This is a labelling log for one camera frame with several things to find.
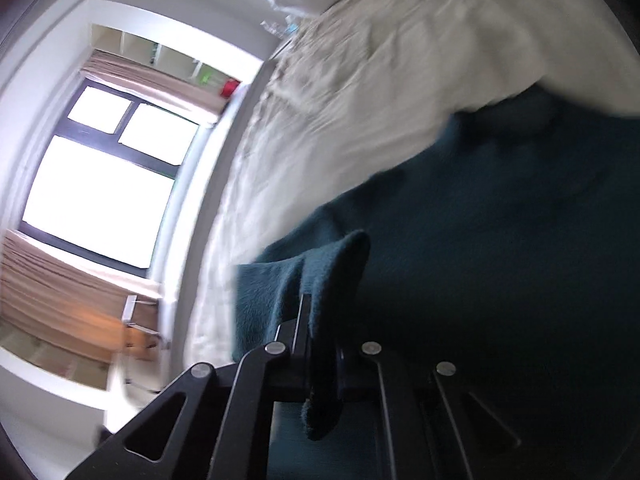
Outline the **dark green knitted garment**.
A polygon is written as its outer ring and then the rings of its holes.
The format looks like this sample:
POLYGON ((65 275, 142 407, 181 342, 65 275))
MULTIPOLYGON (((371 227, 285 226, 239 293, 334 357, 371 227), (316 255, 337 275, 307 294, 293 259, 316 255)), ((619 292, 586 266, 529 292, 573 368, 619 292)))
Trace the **dark green knitted garment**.
POLYGON ((236 274, 233 359, 314 330, 493 374, 520 479, 639 474, 639 121, 533 86, 319 208, 236 274))

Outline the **beige curtain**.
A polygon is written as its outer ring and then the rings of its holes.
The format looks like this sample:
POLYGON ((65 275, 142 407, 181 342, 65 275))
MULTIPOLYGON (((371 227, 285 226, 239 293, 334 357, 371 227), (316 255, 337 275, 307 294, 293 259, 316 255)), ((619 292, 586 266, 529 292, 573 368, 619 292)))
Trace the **beige curtain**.
POLYGON ((157 304, 163 292, 160 274, 186 195, 190 167, 227 100, 195 84, 98 50, 82 66, 77 89, 86 79, 140 96, 200 126, 179 170, 150 272, 137 276, 102 266, 40 243, 18 228, 32 178, 68 100, 30 170, 20 220, 15 228, 4 233, 1 311, 9 322, 26 333, 80 356, 107 362, 129 344, 136 356, 149 361, 155 356, 153 336, 137 334, 127 339, 120 325, 122 311, 126 298, 137 295, 142 300, 138 320, 151 325, 158 322, 157 304))

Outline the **black framed window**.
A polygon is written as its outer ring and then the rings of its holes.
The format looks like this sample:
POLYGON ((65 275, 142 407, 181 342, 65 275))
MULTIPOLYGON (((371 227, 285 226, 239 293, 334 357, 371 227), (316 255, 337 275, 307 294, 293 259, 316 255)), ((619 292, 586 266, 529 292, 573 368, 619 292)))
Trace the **black framed window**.
POLYGON ((18 228, 63 252, 145 276, 198 130, 140 96, 84 80, 53 128, 18 228))

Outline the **beige bed blanket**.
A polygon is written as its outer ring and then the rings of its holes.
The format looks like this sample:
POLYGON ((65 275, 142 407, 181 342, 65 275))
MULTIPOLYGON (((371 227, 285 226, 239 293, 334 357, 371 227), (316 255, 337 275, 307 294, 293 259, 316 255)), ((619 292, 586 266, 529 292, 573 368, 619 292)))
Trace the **beige bed blanket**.
POLYGON ((430 146, 455 110, 536 82, 638 112, 639 55, 604 0, 342 0, 303 21, 214 194, 183 363, 230 360, 237 264, 430 146))

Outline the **red box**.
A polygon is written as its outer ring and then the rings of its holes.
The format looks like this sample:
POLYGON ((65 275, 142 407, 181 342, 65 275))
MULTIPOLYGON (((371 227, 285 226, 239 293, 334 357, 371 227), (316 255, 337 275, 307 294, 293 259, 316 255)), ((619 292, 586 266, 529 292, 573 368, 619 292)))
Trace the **red box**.
POLYGON ((237 79, 228 78, 220 88, 219 95, 225 100, 230 100, 239 85, 240 82, 237 79))

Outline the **clear water bottle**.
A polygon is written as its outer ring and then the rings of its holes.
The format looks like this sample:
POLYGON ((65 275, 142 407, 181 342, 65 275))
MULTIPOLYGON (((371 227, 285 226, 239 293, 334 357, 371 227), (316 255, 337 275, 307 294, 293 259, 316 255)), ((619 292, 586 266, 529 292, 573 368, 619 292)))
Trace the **clear water bottle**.
POLYGON ((296 16, 287 15, 283 23, 262 21, 262 28, 271 36, 285 40, 295 35, 299 30, 299 19, 296 16))

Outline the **white wall shelf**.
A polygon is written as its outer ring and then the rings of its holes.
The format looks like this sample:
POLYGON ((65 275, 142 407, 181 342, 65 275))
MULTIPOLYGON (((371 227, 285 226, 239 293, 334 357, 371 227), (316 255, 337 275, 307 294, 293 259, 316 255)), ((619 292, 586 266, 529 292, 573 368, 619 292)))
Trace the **white wall shelf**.
POLYGON ((108 26, 91 25, 91 45, 94 50, 119 56, 216 94, 228 78, 233 78, 190 55, 108 26))

